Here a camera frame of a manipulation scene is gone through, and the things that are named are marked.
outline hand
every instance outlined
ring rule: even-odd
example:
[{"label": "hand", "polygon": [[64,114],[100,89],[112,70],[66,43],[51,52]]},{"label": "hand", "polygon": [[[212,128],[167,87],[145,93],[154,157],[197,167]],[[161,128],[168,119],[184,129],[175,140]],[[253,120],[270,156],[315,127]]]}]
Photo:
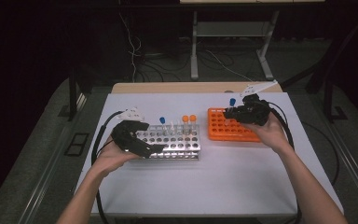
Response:
[{"label": "hand", "polygon": [[124,162],[140,158],[131,152],[121,150],[112,140],[110,135],[105,144],[106,146],[103,147],[99,157],[91,166],[91,170],[97,171],[103,177],[106,177],[110,172],[115,171],[122,166]]},{"label": "hand", "polygon": [[264,126],[255,124],[242,125],[256,133],[266,146],[271,147],[278,154],[288,147],[291,148],[281,123],[272,113],[269,113],[268,121]]}]

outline white table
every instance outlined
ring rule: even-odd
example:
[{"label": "white table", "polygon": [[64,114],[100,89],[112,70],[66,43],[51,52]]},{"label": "white table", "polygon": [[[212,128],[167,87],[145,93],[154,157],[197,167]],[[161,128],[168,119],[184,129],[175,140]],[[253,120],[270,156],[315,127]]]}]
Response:
[{"label": "white table", "polygon": [[[279,105],[289,121],[296,152],[342,210],[296,111],[286,93],[260,92]],[[296,197],[279,157],[260,143],[211,141],[207,109],[227,107],[235,93],[109,94],[96,132],[113,113],[137,106],[145,122],[159,124],[195,114],[200,126],[199,161],[129,161],[100,187],[103,210],[115,217],[269,217],[292,216]],[[102,143],[120,120],[112,119]],[[90,168],[90,153],[79,183]],[[96,204],[93,214],[98,213]]]}]

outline metal stand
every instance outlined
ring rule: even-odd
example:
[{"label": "metal stand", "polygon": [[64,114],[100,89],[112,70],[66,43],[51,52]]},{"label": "metal stand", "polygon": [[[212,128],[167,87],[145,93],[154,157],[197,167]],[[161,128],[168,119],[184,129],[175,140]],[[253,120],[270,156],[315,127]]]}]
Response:
[{"label": "metal stand", "polygon": [[199,69],[197,64],[197,36],[264,36],[265,41],[263,47],[257,50],[256,54],[266,79],[273,80],[274,77],[269,69],[266,53],[278,16],[279,11],[274,11],[270,21],[198,21],[197,11],[195,11],[193,20],[193,43],[190,56],[191,79],[199,79]]}]

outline floor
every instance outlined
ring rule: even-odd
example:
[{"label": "floor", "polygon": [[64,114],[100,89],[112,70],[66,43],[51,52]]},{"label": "floor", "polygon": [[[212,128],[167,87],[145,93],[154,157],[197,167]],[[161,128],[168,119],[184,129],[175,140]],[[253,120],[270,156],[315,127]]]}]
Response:
[{"label": "floor", "polygon": [[[190,45],[181,41],[181,51],[167,56],[159,49],[146,49],[145,59],[137,65],[136,82],[186,82],[189,74]],[[263,72],[255,57],[260,48],[259,39],[201,39],[199,49],[198,81],[263,81]],[[283,82],[318,62],[330,45],[328,40],[273,41],[267,60],[273,76]],[[340,106],[348,119],[334,124],[322,115],[323,92],[307,94],[304,90],[308,79],[304,78],[285,89],[295,106],[304,128],[317,153],[326,174],[333,180],[337,170],[334,148],[344,147],[358,165],[358,111],[339,88],[334,91],[334,106]],[[90,148],[99,114],[111,86],[99,83],[92,92],[82,95],[78,101],[79,112],[72,121],[60,114],[68,105],[68,81],[51,96],[44,114],[34,128],[3,187],[0,189],[0,223],[52,223],[74,193],[74,187],[83,162]],[[85,152],[79,157],[63,156],[74,133],[89,133]],[[344,156],[340,159],[339,174],[334,188],[350,223],[358,223],[358,183],[348,169]],[[171,219],[178,223],[257,223],[245,218],[194,218]],[[159,223],[164,219],[117,219],[117,223]],[[284,223],[272,220],[266,223]],[[89,223],[102,223],[99,217],[91,217]]]}]

